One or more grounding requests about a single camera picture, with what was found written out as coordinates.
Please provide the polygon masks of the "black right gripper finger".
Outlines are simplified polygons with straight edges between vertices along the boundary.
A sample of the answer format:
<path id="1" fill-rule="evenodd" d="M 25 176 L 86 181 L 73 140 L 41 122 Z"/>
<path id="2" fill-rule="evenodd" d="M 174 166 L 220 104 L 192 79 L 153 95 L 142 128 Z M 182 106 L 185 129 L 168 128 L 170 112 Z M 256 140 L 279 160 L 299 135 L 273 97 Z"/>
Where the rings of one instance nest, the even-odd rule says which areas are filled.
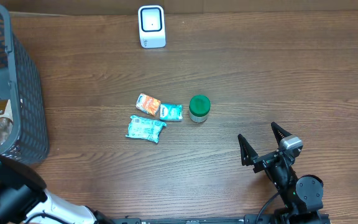
<path id="1" fill-rule="evenodd" d="M 280 144 L 281 140 L 291 136 L 291 133 L 284 130 L 281 126 L 279 126 L 276 122 L 271 123 L 272 131 L 277 141 L 277 144 Z"/>
<path id="2" fill-rule="evenodd" d="M 243 166 L 254 165 L 254 160 L 259 157 L 253 147 L 248 143 L 247 139 L 242 135 L 237 136 L 241 149 L 241 162 Z"/>

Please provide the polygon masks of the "green lid beige jar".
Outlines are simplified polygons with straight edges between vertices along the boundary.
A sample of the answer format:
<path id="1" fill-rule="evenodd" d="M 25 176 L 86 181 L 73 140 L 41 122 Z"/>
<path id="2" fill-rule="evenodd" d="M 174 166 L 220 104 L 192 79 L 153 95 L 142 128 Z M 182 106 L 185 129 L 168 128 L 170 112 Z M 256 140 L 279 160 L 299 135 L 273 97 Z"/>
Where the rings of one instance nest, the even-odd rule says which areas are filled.
<path id="1" fill-rule="evenodd" d="M 195 95 L 189 104 L 189 117 L 193 122 L 202 123 L 207 120 L 211 102 L 205 95 Z"/>

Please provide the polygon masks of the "teal Kleenex tissue pack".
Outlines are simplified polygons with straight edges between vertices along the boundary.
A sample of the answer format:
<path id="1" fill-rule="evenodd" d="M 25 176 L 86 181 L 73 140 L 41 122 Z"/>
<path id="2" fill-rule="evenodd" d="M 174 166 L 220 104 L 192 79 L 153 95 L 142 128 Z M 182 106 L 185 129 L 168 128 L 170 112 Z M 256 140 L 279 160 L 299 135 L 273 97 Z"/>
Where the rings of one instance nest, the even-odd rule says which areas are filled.
<path id="1" fill-rule="evenodd" d="M 163 103 L 160 105 L 160 119 L 163 121 L 182 121 L 183 106 Z"/>

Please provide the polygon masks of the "teal wet wipes pack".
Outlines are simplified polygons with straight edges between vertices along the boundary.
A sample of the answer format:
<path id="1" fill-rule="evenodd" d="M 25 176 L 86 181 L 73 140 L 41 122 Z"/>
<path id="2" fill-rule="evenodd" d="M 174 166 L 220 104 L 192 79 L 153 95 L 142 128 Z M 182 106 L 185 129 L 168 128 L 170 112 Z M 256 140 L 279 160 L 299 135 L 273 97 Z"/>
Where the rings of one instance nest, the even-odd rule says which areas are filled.
<path id="1" fill-rule="evenodd" d="M 127 138 L 159 142 L 159 134 L 167 124 L 163 121 L 132 115 L 127 129 Z"/>

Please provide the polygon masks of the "orange Kleenex tissue pack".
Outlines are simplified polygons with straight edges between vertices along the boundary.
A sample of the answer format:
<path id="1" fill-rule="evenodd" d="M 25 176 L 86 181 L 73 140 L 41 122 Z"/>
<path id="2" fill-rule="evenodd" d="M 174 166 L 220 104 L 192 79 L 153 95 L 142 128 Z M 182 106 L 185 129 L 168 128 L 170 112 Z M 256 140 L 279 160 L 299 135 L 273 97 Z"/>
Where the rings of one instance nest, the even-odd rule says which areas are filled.
<path id="1" fill-rule="evenodd" d="M 161 105 L 160 100 L 152 96 L 146 95 L 144 93 L 141 93 L 136 101 L 135 107 L 146 114 L 156 116 L 160 109 L 160 105 Z"/>

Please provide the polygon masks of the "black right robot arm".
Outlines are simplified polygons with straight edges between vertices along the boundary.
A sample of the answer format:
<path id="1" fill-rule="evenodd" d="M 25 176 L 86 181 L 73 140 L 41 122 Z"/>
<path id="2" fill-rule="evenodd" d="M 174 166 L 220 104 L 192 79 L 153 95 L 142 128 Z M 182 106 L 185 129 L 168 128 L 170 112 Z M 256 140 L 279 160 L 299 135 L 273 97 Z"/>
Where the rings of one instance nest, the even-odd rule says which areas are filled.
<path id="1" fill-rule="evenodd" d="M 252 166 L 255 173 L 265 172 L 274 184 L 273 195 L 256 215 L 245 215 L 244 223 L 330 223 L 328 215 L 322 215 L 323 181 L 315 175 L 297 177 L 291 167 L 303 149 L 303 141 L 271 123 L 278 148 L 264 156 L 256 153 L 247 139 L 237 136 L 243 166 Z"/>

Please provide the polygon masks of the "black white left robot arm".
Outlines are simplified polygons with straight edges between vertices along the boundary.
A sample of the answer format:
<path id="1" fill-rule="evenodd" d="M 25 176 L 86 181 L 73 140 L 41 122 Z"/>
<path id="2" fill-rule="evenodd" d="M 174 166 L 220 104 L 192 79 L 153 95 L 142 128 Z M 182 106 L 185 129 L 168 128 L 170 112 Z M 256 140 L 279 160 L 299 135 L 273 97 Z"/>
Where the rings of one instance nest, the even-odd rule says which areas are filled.
<path id="1" fill-rule="evenodd" d="M 31 167 L 0 154 L 0 223 L 112 223 L 97 210 L 51 194 Z"/>

